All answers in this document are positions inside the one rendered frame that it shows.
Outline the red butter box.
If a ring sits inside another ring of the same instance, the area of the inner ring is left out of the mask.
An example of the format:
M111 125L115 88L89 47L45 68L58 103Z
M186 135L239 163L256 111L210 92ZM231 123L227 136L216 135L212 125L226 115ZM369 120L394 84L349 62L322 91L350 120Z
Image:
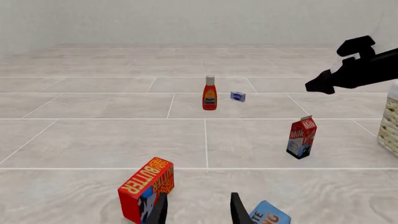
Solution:
M174 164L152 158L120 188L119 200L124 217L135 224L144 224L153 211L159 195L174 188Z

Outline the cream woven basket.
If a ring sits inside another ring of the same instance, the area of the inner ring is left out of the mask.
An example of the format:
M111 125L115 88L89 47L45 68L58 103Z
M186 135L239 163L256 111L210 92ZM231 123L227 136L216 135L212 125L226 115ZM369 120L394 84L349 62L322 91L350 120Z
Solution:
M389 89L377 141L398 157L398 80Z

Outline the red ketchup bottle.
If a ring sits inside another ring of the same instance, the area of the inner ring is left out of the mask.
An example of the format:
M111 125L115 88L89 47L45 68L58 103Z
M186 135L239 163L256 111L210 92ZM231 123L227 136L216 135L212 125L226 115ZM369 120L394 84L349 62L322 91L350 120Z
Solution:
M203 90L202 108L204 110L216 110L217 108L217 92L215 87L214 76L206 76L206 83Z

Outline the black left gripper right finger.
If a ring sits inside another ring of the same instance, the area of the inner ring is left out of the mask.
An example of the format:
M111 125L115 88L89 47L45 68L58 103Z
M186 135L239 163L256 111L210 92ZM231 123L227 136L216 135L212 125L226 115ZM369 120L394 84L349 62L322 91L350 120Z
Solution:
M236 192L231 193L230 210L233 224L255 224Z

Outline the red and white milk carton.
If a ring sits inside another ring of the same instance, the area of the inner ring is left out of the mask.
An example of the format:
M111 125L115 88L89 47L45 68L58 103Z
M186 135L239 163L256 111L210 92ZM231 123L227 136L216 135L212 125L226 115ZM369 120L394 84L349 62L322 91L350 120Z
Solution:
M303 117L299 121L292 123L286 151L296 159L309 156L316 131L317 125L312 115Z

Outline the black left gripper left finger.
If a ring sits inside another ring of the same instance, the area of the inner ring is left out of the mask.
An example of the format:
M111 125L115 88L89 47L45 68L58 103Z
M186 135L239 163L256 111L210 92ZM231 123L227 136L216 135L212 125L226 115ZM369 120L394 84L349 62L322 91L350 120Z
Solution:
M161 193L155 207L149 214L144 224L165 224L167 219L168 201L167 193Z

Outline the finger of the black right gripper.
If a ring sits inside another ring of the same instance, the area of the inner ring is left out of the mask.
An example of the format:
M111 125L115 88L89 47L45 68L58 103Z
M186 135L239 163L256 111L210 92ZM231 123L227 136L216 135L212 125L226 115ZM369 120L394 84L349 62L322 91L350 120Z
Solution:
M328 83L329 78L331 78L331 71L325 70L319 74L313 80L310 80L305 84L305 89L310 93L324 93L326 95L332 95L335 93L333 85Z

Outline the blue printed food box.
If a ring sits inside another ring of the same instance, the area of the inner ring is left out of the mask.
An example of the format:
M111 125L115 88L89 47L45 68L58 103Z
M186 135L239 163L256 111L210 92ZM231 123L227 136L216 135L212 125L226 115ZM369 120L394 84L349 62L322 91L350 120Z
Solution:
M290 224L291 217L271 205L261 201L249 214L252 224Z

